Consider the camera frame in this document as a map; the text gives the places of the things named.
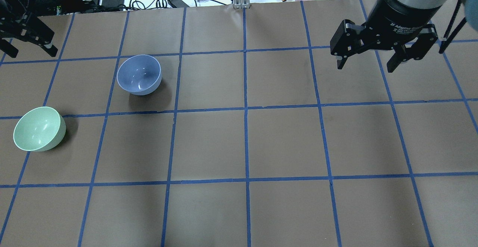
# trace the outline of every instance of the grid line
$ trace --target grid line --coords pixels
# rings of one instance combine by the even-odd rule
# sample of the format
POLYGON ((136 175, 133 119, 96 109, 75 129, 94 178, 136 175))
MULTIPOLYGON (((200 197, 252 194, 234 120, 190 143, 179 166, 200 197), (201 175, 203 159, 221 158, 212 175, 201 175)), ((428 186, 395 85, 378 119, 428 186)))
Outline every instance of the grid line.
MULTIPOLYGON (((63 51, 65 50, 65 45, 66 45, 66 42, 68 41, 68 36, 70 35, 70 31, 71 31, 71 27, 73 26, 73 20, 74 19, 75 19, 75 15, 71 16, 70 25, 68 26, 68 31, 66 32, 65 40, 63 41, 63 46, 61 48, 60 54, 58 55, 58 60, 56 60, 56 62, 57 62, 56 67, 55 67, 55 70, 52 74, 52 78, 51 78, 51 81, 50 81, 50 85, 48 87, 48 91, 45 94, 45 100, 43 101, 43 106, 45 106, 46 102, 48 101, 48 96, 50 95, 50 90, 51 90, 53 81, 55 80, 56 70, 58 69, 58 64, 60 63, 61 57, 63 55, 63 51)), ((3 226, 2 226, 2 229, 1 229, 1 232, 0 232, 0 244, 1 244, 1 241, 3 240, 3 235, 5 234, 5 230, 7 228, 7 223, 8 223, 8 220, 10 218, 10 214, 12 213, 13 204, 15 203, 15 198, 17 197, 17 192, 18 192, 20 183, 22 182, 22 178, 24 176, 25 168, 27 166, 27 162, 28 162, 29 157, 30 157, 30 152, 28 151, 25 155, 25 160, 24 160, 24 163, 22 165, 22 169, 20 171, 20 174, 18 176, 17 185, 15 186, 15 190, 13 191, 12 200, 10 201, 10 206, 8 208, 7 215, 5 216, 5 220, 3 222, 3 226)))
MULTIPOLYGON (((367 17, 367 14, 365 12, 365 7, 363 5, 363 2, 362 2, 362 0, 359 0, 359 1, 360 1, 360 6, 362 7, 363 15, 365 16, 365 20, 367 20, 368 17, 367 17)), ((388 96, 389 101, 390 101, 390 106, 391 106, 391 110, 392 110, 392 113, 393 113, 393 118, 395 119, 395 124, 397 126, 398 135, 400 137, 401 147, 403 149, 403 155, 404 155, 405 161, 407 163, 409 177, 412 181, 413 192, 415 193, 415 198, 416 198, 417 205, 418 205, 418 211, 420 212, 420 217, 422 218, 423 228, 425 230, 425 236, 426 236, 426 239, 428 241, 429 247, 432 247, 433 246, 432 237, 430 236, 430 231, 428 230, 428 224, 426 222, 425 212, 423 211, 422 201, 420 199, 420 194, 418 193, 418 188, 417 188, 417 184, 416 184, 416 181, 415 181, 415 176, 413 175, 413 169, 412 169, 412 165, 410 163, 410 158, 408 156, 407 147, 405 145, 405 139, 403 138, 403 133, 401 132, 400 122, 399 122, 399 119, 398 119, 398 116, 397 116, 397 111, 395 109, 395 104, 394 104, 393 98, 391 96, 390 88, 389 88, 389 85, 388 85, 388 82, 387 82, 387 77, 385 76, 385 72, 384 72, 384 67, 382 66, 382 62, 380 60, 380 56, 379 56, 379 53, 378 53, 377 50, 375 50, 375 56, 377 57, 377 62, 379 64, 382 79, 384 80, 385 89, 387 90, 387 96, 388 96)))
MULTIPOLYGON (((475 99, 466 99, 466 101, 478 101, 475 99)), ((463 102, 463 99, 449 99, 449 100, 413 100, 413 101, 394 101, 394 104, 423 104, 423 103, 455 103, 463 102)), ((329 103, 329 104, 291 104, 291 105, 273 105, 273 106, 248 106, 248 110, 263 110, 263 109, 285 109, 285 108, 314 108, 317 106, 367 106, 367 105, 381 105, 391 104, 389 101, 382 102, 352 102, 352 103, 329 103)), ((243 107, 220 107, 220 108, 200 108, 200 109, 181 109, 177 112, 181 113, 195 113, 195 112, 215 112, 215 111, 241 111, 243 107)), ((131 111, 131 112, 113 112, 107 114, 80 114, 80 115, 62 115, 64 118, 94 118, 96 116, 122 116, 122 115, 148 115, 148 114, 171 114, 174 110, 165 111, 131 111)), ((22 116, 0 116, 1 120, 20 119, 22 116)))
POLYGON ((332 174, 332 168, 330 166, 330 158, 329 158, 329 153, 328 153, 328 145, 327 145, 325 125, 324 125, 324 117, 323 117, 323 114, 322 114, 322 106, 321 106, 321 102, 320 102, 319 88, 317 87, 317 77, 316 77, 316 68, 315 68, 315 65, 314 65, 314 55, 312 53, 312 44, 311 44, 311 41, 310 41, 309 26, 307 24, 307 16, 305 14, 305 8, 304 8, 304 2, 303 1, 300 1, 300 6, 301 6, 301 9, 302 9, 302 16, 304 18, 305 34, 307 35, 307 44, 308 44, 308 48, 309 48, 310 65, 311 65, 311 69, 312 69, 311 70, 312 79, 314 80, 314 90, 315 90, 315 93, 316 93, 317 108, 318 108, 318 111, 319 111, 320 130, 322 132, 322 140, 323 140, 323 144, 324 144, 324 152, 325 152, 325 157, 326 157, 327 174, 328 174, 329 189, 330 189, 330 198, 331 198, 331 203, 332 203, 333 222, 335 223, 335 231, 336 231, 338 247, 342 247, 342 239, 341 239, 341 236, 340 236, 340 226, 339 226, 339 223, 338 223, 337 206, 336 206, 336 201, 335 201, 335 191, 333 190, 333 174, 332 174))
POLYGON ((105 136, 106 124, 108 122, 109 106, 111 105, 111 97, 113 96, 113 89, 114 89, 114 86, 115 86, 116 72, 118 71, 118 65, 120 63, 121 50, 123 50, 124 37, 125 37, 125 34, 126 34, 126 28, 128 26, 128 19, 129 18, 130 18, 130 11, 126 12, 126 19, 125 19, 125 22, 124 22, 123 35, 121 37, 121 43, 119 45, 115 70, 113 72, 113 79, 111 80, 111 86, 109 88, 108 102, 106 103, 105 119, 103 121, 103 128, 101 130, 101 135, 99 136, 98 149, 97 149, 97 153, 96 153, 96 158, 94 159, 93 172, 91 173, 91 181, 90 181, 90 184, 89 184, 87 200, 86 200, 86 203, 85 203, 85 211, 83 213, 83 218, 82 218, 82 221, 81 221, 80 235, 78 237, 78 247, 81 247, 82 240, 83 240, 83 233, 85 231, 85 223, 86 223, 86 220, 87 220, 88 208, 89 208, 89 203, 90 203, 90 200, 91 200, 91 193, 93 192, 94 178, 96 177, 96 170, 98 168, 99 155, 101 153, 101 146, 103 145, 103 138, 105 136))
MULTIPOLYGON (((414 173, 414 177, 452 177, 452 176, 478 176, 478 172, 426 172, 414 173)), ((408 178, 410 174, 364 174, 364 175, 335 175, 333 179, 390 179, 408 178)), ((291 177, 257 177, 257 178, 224 178, 224 179, 187 179, 175 181, 126 181, 126 182, 96 182, 94 186, 135 186, 135 185, 166 185, 166 184, 217 184, 221 182, 263 182, 263 181, 328 181, 328 176, 291 176, 291 177)), ((74 182, 60 184, 20 184, 19 188, 41 187, 84 187, 89 182, 74 182)), ((15 184, 2 184, 0 188, 15 188, 15 184)))
POLYGON ((164 216, 162 219, 162 233, 161 233, 161 247, 166 244, 166 225, 168 219, 168 207, 169 207, 169 191, 171 188, 171 172, 173 169, 173 153, 174 153, 174 136, 176 134, 176 121, 178 114, 178 100, 179 100, 179 87, 181 82, 181 65, 183 64, 183 46, 184 46, 184 29, 186 28, 186 7, 183 10, 183 23, 181 25, 181 43, 179 46, 179 66, 178 75, 176 81, 176 97, 174 99, 174 117, 173 128, 171 131, 171 146, 169 149, 169 163, 168 163, 168 178, 166 184, 166 194, 164 196, 164 216))
POLYGON ((246 34, 246 8, 242 9, 242 36, 244 46, 244 157, 246 169, 246 228, 247 228, 247 246, 251 247, 251 193, 249 191, 249 130, 248 130, 248 111, 249 106, 247 102, 247 34, 246 34))

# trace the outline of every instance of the blue tape line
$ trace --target blue tape line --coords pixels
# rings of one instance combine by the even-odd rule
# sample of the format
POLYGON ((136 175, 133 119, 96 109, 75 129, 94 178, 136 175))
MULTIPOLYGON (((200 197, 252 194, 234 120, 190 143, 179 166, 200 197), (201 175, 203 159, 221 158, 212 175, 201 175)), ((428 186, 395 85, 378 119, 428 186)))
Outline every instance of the blue tape line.
POLYGON ((330 48, 330 46, 312 46, 312 49, 330 48))
POLYGON ((20 171, 20 175, 18 176, 17 184, 15 185, 15 190, 13 191, 13 196, 12 196, 12 200, 10 201, 10 206, 8 206, 8 211, 7 211, 7 215, 5 216, 5 221, 3 222, 3 226, 1 228, 0 244, 1 244, 1 241, 3 240, 3 235, 5 234, 5 230, 7 228, 8 219, 10 218, 10 214, 12 213, 12 208, 13 208, 13 204, 15 203, 15 198, 17 198, 17 192, 20 186, 20 182, 22 181, 22 177, 24 176, 24 172, 27 166, 29 156, 30 156, 30 152, 27 152, 25 156, 24 164, 22 165, 22 170, 20 171))
POLYGON ((21 116, 0 116, 0 120, 2 119, 20 119, 21 116))
POLYGON ((162 185, 167 183, 168 181, 96 182, 94 186, 162 185))
POLYGON ((468 40, 453 40, 451 43, 474 43, 478 42, 478 39, 468 39, 468 40))
POLYGON ((167 111, 136 111, 136 112, 116 112, 109 113, 108 116, 126 116, 126 115, 154 115, 154 114, 168 114, 174 113, 174 110, 167 111))
POLYGON ((86 115, 64 115, 63 118, 94 118, 96 116, 105 116, 106 114, 86 114, 86 115))
POLYGON ((66 42, 68 41, 68 36, 70 36, 71 26, 73 26, 73 20, 75 19, 75 14, 71 16, 70 26, 68 26, 68 31, 66 32, 65 40, 63 41, 63 46, 61 47, 60 55, 58 55, 58 60, 56 61, 55 69, 53 70, 52 79, 50 80, 50 85, 46 91, 45 100, 43 101, 43 106, 46 106, 48 97, 50 96, 50 91, 52 90, 53 81, 55 80, 56 72, 58 71, 58 66, 60 65, 61 57, 63 56, 63 51, 65 50, 66 42))
POLYGON ((317 104, 297 104, 297 105, 273 105, 273 106, 251 106, 249 110, 261 110, 261 109, 285 109, 285 108, 315 108, 317 104))
POLYGON ((322 107, 330 106, 363 106, 363 105, 380 105, 380 104, 390 104, 390 102, 363 102, 363 103, 328 103, 321 104, 322 107))
POLYGON ((391 109, 392 109, 393 118, 395 119, 395 124, 397 126, 398 135, 400 137, 400 142, 401 142, 401 147, 403 149, 403 153, 404 153, 404 156, 405 156, 405 161, 406 161, 407 167, 408 167, 408 172, 410 174, 410 179, 412 181, 413 191, 415 193, 415 197, 416 197, 416 200, 417 200, 418 210, 420 212, 420 217, 422 218, 422 223, 423 223, 423 228, 425 230, 425 235, 426 235, 426 238, 427 238, 427 241, 428 241, 428 245, 430 247, 432 247, 433 246, 432 237, 430 236, 430 231, 428 230, 428 224, 427 224, 426 219, 425 219, 425 212, 423 211, 422 201, 420 199, 420 194, 418 194, 418 188, 417 188, 417 185, 416 185, 416 182, 415 182, 415 177, 413 176, 412 165, 410 163, 410 158, 408 157, 408 151, 407 151, 407 147, 405 145, 405 139, 403 138, 403 133, 401 132, 401 127, 400 127, 400 123, 398 121, 397 111, 395 109, 395 105, 394 105, 394 102, 393 102, 393 99, 392 99, 392 96, 391 96, 391 93, 390 93, 390 88, 389 88, 388 83, 387 83, 387 78, 385 76, 384 67, 382 66, 382 62, 380 60, 380 56, 379 56, 379 53, 378 53, 377 50, 375 51, 375 56, 377 57, 377 61, 379 63, 379 67, 380 67, 380 72, 381 72, 382 78, 384 80, 385 89, 387 90, 387 95, 389 96, 389 99, 390 99, 390 106, 391 106, 391 109))
POLYGON ((310 65, 312 67, 312 79, 314 80, 314 90, 316 91, 316 99, 317 99, 317 104, 318 104, 317 108, 319 110, 320 130, 322 132, 322 140, 323 140, 324 152, 325 152, 325 156, 326 156, 327 174, 328 174, 329 189, 330 189, 330 199, 331 199, 332 211, 333 211, 333 222, 335 223, 335 232, 336 232, 338 247, 342 247, 342 239, 341 239, 341 236, 340 236, 340 226, 339 226, 339 223, 338 223, 337 206, 336 206, 336 201, 335 201, 335 191, 333 190, 333 174, 332 174, 332 168, 330 166, 330 158, 329 158, 329 152, 328 152, 327 137, 326 137, 326 131, 325 131, 325 126, 324 126, 324 117, 323 117, 323 114, 322 114, 322 106, 321 106, 321 102, 320 102, 319 89, 317 87, 316 68, 315 68, 315 65, 314 65, 314 55, 312 54, 312 46, 311 46, 311 40, 310 40, 309 26, 307 24, 307 16, 305 15, 305 8, 304 8, 304 2, 303 1, 300 1, 300 6, 301 6, 301 9, 302 9, 302 17, 304 18, 305 33, 307 35, 307 44, 309 46, 310 65))
POLYGON ((224 50, 224 51, 207 51, 207 52, 189 52, 183 53, 184 55, 207 55, 207 54, 228 54, 228 53, 240 53, 242 50, 224 50))
POLYGON ((251 247, 251 193, 249 188, 249 131, 248 131, 248 102, 247 102, 247 25, 246 8, 242 9, 242 35, 243 35, 243 65, 244 65, 244 157, 246 169, 246 228, 247 228, 247 246, 251 247))
POLYGON ((81 187, 89 186, 88 182, 78 182, 71 184, 21 184, 19 188, 34 188, 34 187, 81 187))
POLYGON ((384 178, 408 178, 410 174, 379 174, 379 175, 341 175, 333 179, 384 179, 384 178))
MULTIPOLYGON (((478 172, 427 172, 415 173, 415 177, 450 177, 477 176, 478 172)), ((336 175, 333 179, 390 179, 408 178, 410 174, 378 174, 378 175, 336 175)), ((328 176, 292 176, 292 177, 256 177, 256 178, 224 178, 224 179, 188 179, 175 181, 127 181, 127 182, 96 182, 94 186, 130 186, 130 185, 166 185, 166 184, 217 184, 222 182, 262 182, 262 181, 328 181, 328 176)), ((20 184, 19 188, 39 187, 86 187, 87 182, 65 184, 20 184)), ((15 184, 2 184, 0 188, 15 188, 15 184)))
POLYGON ((178 110, 178 113, 215 112, 215 111, 240 111, 240 110, 244 110, 244 107, 205 108, 205 109, 183 109, 183 110, 178 110))
POLYGON ((247 52, 264 52, 264 51, 287 51, 287 50, 303 50, 309 47, 284 47, 284 48, 263 48, 263 49, 245 49, 247 52))
POLYGON ((478 175, 478 172, 429 172, 415 173, 415 177, 446 177, 446 176, 472 176, 478 175))
MULTIPOLYGON (((177 81, 176 81, 176 97, 174 99, 174 117, 173 117, 173 128, 171 131, 171 146, 169 149, 168 181, 171 181, 171 172, 173 169, 174 137, 176 135, 176 120, 177 120, 177 113, 178 113, 179 86, 181 82, 181 66, 183 64, 183 46, 184 46, 184 29, 185 28, 186 28, 186 7, 183 10, 183 23, 181 25, 181 43, 179 46, 179 66, 178 66, 178 75, 177 75, 177 81)), ((162 220, 161 247, 164 247, 164 244, 166 242, 166 225, 168 221, 170 188, 171 188, 171 185, 167 184, 166 196, 164 198, 164 216, 162 220)))
POLYGON ((450 61, 448 60, 447 54, 443 53, 442 55, 443 55, 443 58, 445 59, 445 62, 447 63, 447 66, 450 70, 450 73, 453 77, 456 87, 458 88, 460 92, 462 101, 465 103, 466 109, 468 110, 468 114, 470 115, 470 118, 471 118, 471 122, 473 123, 473 126, 475 127, 475 131, 478 133, 478 125, 477 125, 475 117, 473 116, 473 112, 471 111, 470 105, 468 104, 468 101, 466 100, 465 93, 463 92, 463 89, 461 88, 460 83, 458 82, 458 78, 456 77, 456 74, 453 71, 450 61))
POLYGON ((124 37, 125 37, 125 34, 126 34, 126 28, 128 26, 129 18, 130 18, 130 11, 126 12, 126 19, 125 19, 125 22, 124 22, 123 34, 121 36, 121 43, 119 45, 115 70, 113 72, 113 79, 111 80, 111 86, 109 88, 109 96, 108 96, 108 103, 106 104, 105 119, 103 121, 103 128, 101 129, 101 135, 99 136, 98 149, 97 149, 97 153, 96 153, 96 158, 94 159, 93 172, 91 173, 91 181, 90 181, 90 184, 89 184, 88 196, 87 196, 87 200, 86 200, 86 203, 85 203, 85 211, 83 213, 83 218, 82 218, 82 221, 81 221, 80 235, 78 237, 78 247, 81 247, 82 240, 83 240, 83 233, 85 232, 85 223, 86 223, 86 220, 87 220, 89 203, 90 203, 90 200, 91 200, 91 193, 93 191, 94 178, 96 177, 96 170, 98 168, 99 155, 101 153, 101 146, 103 145, 103 138, 105 136, 106 123, 108 122, 109 106, 111 105, 111 97, 113 96, 113 89, 114 89, 114 86, 115 86, 116 72, 118 71, 118 65, 120 63, 120 56, 121 56, 121 51, 123 50, 124 37))

